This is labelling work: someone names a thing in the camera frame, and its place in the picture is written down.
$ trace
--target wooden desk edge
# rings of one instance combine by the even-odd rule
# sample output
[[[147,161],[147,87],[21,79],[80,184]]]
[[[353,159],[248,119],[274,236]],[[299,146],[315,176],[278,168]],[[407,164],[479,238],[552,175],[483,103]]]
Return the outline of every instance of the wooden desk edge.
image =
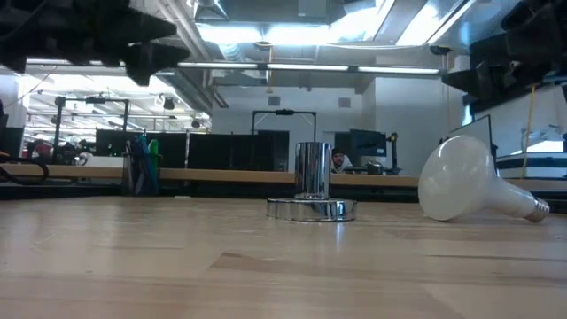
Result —
[[[2,164],[0,167],[18,176],[39,176],[41,170],[37,166]],[[50,177],[53,178],[99,178],[121,179],[121,167],[68,167],[49,166]],[[206,181],[228,183],[294,183],[294,174],[285,172],[254,172],[206,169],[174,169],[163,168],[160,179],[164,181]],[[528,191],[567,191],[567,182],[549,180],[509,180],[509,182]],[[378,175],[333,175],[332,184],[352,186],[384,186],[415,188],[418,179],[408,176]]]

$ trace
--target green bottle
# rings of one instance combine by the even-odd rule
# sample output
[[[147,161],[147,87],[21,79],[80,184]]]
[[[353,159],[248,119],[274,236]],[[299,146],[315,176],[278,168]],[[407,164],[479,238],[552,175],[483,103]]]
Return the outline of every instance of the green bottle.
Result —
[[[152,139],[148,148],[150,149],[151,162],[157,172],[159,169],[159,141],[157,139]]]

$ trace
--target desk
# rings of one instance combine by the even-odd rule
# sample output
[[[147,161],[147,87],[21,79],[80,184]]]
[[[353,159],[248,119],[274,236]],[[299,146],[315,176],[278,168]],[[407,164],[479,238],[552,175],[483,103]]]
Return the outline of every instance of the desk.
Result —
[[[12,318],[567,317],[567,218],[533,225],[361,203],[349,223],[265,201],[4,202],[0,313]]]
[[[39,167],[30,165],[0,165],[13,175],[37,176],[41,174]],[[85,177],[101,179],[120,179],[122,169],[117,167],[66,167],[49,166],[52,178]],[[161,169],[164,181],[205,181],[205,182],[238,182],[238,183],[294,183],[293,173],[282,172],[248,172],[206,169]],[[509,182],[528,191],[567,191],[567,182],[553,180],[509,180]],[[333,175],[331,183],[351,186],[384,186],[415,188],[418,179],[406,176],[378,175]]]

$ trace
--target yellow cable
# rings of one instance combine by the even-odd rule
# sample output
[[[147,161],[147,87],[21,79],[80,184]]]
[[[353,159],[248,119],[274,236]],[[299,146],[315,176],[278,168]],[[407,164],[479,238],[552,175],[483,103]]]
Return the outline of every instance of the yellow cable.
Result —
[[[532,132],[532,117],[533,117],[533,107],[535,106],[535,85],[532,86],[532,102],[530,103],[530,115],[528,118],[528,129],[525,136],[524,149],[524,164],[522,165],[522,177],[525,178],[526,169],[528,167],[528,147],[530,146],[530,132]]]

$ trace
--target window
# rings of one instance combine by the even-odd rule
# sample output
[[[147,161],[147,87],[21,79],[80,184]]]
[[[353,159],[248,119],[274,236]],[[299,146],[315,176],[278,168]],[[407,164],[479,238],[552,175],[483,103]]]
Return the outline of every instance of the window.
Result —
[[[472,123],[472,116],[470,115],[470,105],[464,107],[464,117],[462,118],[462,125],[466,126]]]
[[[528,147],[528,152],[563,152],[563,142],[544,141]],[[513,152],[512,155],[521,153],[522,150]]]

